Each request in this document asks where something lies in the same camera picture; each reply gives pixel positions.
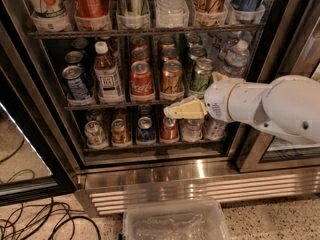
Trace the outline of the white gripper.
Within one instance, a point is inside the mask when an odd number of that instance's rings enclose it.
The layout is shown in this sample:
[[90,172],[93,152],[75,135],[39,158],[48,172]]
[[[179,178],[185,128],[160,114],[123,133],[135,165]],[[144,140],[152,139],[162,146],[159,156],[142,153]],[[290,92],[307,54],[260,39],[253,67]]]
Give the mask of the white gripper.
[[229,97],[236,85],[244,82],[244,79],[227,78],[216,71],[212,73],[212,78],[214,82],[204,95],[205,104],[197,96],[190,96],[165,107],[164,114],[172,119],[203,119],[208,112],[217,120],[232,122],[228,109]]

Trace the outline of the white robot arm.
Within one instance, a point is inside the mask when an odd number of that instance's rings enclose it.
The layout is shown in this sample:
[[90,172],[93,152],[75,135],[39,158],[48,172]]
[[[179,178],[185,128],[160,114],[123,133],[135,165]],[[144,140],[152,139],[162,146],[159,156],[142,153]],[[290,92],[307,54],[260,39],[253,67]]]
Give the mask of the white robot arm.
[[172,119],[245,123],[295,144],[320,142],[320,83],[286,75],[271,83],[248,82],[214,72],[202,99],[190,96],[164,108]]

